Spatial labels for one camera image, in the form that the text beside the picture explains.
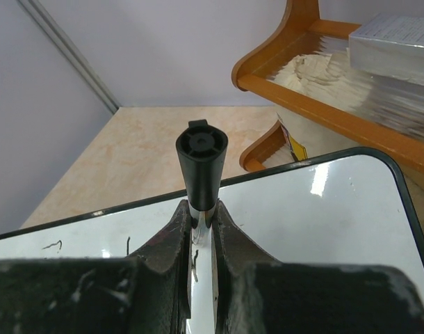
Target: beige tabletop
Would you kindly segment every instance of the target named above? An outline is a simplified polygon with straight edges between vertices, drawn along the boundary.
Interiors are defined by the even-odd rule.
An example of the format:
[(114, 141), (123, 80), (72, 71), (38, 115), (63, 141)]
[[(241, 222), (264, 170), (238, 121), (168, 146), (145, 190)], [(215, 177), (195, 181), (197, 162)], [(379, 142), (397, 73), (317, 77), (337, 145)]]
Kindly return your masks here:
[[(175, 140), (189, 120), (206, 118), (229, 147), (223, 178), (245, 174), (242, 151), (268, 131), (276, 108), (121, 108), (23, 224), (40, 225), (184, 189)], [(424, 231), (424, 192), (407, 180)]]

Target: black cylindrical object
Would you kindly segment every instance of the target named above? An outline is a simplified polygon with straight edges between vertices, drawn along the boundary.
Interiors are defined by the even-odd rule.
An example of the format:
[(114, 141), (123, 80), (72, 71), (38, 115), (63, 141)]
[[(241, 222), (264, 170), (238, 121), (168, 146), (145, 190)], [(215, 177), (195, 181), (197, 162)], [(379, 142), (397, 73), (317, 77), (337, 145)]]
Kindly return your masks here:
[(206, 120), (189, 122), (176, 147), (190, 206), (197, 211), (217, 203), (227, 149), (226, 134)]

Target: white box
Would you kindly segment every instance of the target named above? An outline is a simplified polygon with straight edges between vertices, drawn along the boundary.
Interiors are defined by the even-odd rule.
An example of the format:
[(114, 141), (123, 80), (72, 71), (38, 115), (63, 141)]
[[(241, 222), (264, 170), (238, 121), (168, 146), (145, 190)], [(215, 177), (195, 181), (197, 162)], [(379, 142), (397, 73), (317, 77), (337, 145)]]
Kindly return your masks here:
[(350, 64), (424, 85), (424, 18), (377, 15), (350, 34)]

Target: metal strip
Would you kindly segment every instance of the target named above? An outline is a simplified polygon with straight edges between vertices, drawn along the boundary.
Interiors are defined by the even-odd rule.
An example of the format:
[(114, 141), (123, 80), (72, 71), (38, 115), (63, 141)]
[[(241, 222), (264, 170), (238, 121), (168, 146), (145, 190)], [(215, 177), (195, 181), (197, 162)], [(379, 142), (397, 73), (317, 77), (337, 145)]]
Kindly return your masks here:
[(95, 71), (88, 64), (87, 59), (85, 59), (68, 35), (54, 21), (44, 6), (38, 0), (17, 0), (17, 2), (35, 20), (62, 55), (73, 65), (76, 71), (114, 115), (120, 107), (119, 102), (104, 82), (96, 75)]

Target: white wall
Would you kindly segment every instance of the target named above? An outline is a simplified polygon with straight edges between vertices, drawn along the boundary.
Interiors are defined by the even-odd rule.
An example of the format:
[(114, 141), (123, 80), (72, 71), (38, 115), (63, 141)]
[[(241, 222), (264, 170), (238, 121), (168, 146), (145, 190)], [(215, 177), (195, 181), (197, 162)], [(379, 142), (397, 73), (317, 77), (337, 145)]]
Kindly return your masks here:
[(110, 116), (17, 2), (0, 0), (0, 233), (28, 218)]
[(320, 16), (333, 21), (366, 23), (378, 13), (424, 17), (424, 0), (319, 0)]
[(40, 0), (121, 104), (270, 104), (232, 86), (235, 62), (285, 0)]

